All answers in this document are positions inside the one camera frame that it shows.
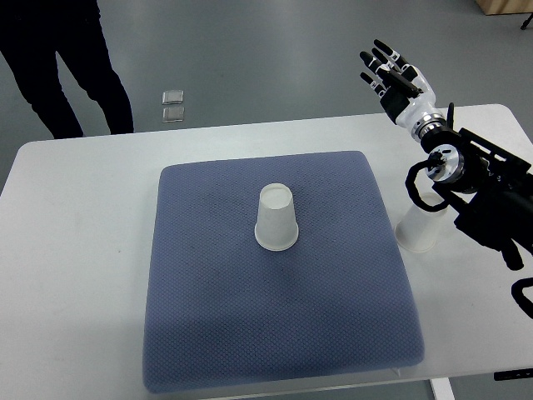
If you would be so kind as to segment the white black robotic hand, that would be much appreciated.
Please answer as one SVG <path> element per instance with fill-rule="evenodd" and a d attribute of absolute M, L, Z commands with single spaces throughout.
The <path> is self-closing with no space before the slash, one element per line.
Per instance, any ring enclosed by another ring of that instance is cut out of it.
<path fill-rule="evenodd" d="M 426 116 L 437 114 L 436 95 L 419 68 L 395 49 L 376 39 L 360 58 L 368 69 L 361 73 L 395 125 L 413 129 Z"/>

